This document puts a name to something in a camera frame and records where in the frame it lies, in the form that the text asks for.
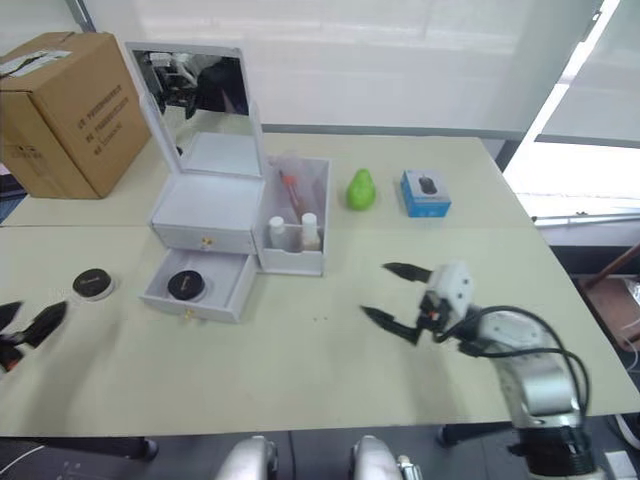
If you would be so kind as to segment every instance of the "black lid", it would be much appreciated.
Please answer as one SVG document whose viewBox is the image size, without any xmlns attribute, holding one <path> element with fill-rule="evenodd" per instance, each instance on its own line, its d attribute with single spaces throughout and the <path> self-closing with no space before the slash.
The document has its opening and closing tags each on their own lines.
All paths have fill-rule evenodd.
<svg viewBox="0 0 640 480">
<path fill-rule="evenodd" d="M 167 289 L 178 300 L 191 300 L 204 290 L 204 280 L 202 275 L 194 270 L 183 270 L 171 277 Z"/>
<path fill-rule="evenodd" d="M 92 268 L 82 272 L 73 281 L 73 290 L 84 298 L 95 297 L 111 285 L 111 277 L 101 268 Z"/>
</svg>

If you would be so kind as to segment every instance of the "pear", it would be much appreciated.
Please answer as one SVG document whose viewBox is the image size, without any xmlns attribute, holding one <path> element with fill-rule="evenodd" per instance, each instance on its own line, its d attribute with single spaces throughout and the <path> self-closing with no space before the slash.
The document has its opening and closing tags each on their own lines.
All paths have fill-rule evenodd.
<svg viewBox="0 0 640 480">
<path fill-rule="evenodd" d="M 366 210 L 376 200 L 376 186 L 369 170 L 361 168 L 356 172 L 347 188 L 347 205 L 352 210 Z"/>
</svg>

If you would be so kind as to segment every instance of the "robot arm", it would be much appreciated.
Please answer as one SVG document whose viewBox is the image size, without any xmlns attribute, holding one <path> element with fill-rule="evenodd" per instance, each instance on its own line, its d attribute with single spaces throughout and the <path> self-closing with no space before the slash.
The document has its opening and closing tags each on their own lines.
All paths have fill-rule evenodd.
<svg viewBox="0 0 640 480">
<path fill-rule="evenodd" d="M 416 327 L 376 308 L 362 307 L 365 313 L 414 345 L 428 330 L 436 343 L 454 338 L 462 353 L 490 358 L 520 437 L 510 451 L 525 458 L 531 478 L 605 478 L 583 430 L 588 385 L 580 387 L 567 358 L 573 354 L 542 319 L 516 307 L 473 306 L 473 279 L 462 262 L 433 272 L 399 263 L 384 267 L 427 284 Z"/>
</svg>

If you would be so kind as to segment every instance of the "white table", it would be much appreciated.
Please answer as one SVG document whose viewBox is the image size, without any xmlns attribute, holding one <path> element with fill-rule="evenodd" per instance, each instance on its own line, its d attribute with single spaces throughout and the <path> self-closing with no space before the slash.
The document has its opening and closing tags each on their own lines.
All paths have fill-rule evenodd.
<svg viewBox="0 0 640 480">
<path fill-rule="evenodd" d="M 11 252 L 0 261 L 0 303 L 28 300 L 16 328 L 66 297 L 85 268 L 101 266 L 119 282 L 101 302 L 73 302 L 59 331 L 0 382 L 0 433 L 158 435 L 505 420 L 488 361 L 427 337 L 413 348 L 359 311 L 375 305 L 414 320 L 423 286 L 381 269 L 387 261 L 428 268 L 464 259 L 478 304 L 541 314 L 585 360 L 592 414 L 638 410 L 640 396 L 613 349 L 477 140 L 268 138 L 271 151 L 286 143 L 336 159 L 326 276 L 259 276 L 240 325 L 185 321 L 137 298 L 164 254 L 146 226 L 0 230 L 0 252 Z M 388 180 L 399 176 L 388 161 L 394 152 L 409 159 L 407 167 L 433 155 L 429 167 L 442 170 L 451 189 L 450 216 L 404 217 Z M 364 213 L 340 205 L 346 172 L 360 166 L 371 168 L 380 190 L 376 207 Z M 473 189 L 478 179 L 483 194 Z M 63 257 L 63 248 L 73 256 Z M 310 299 L 302 315 L 294 303 L 300 298 Z"/>
</svg>

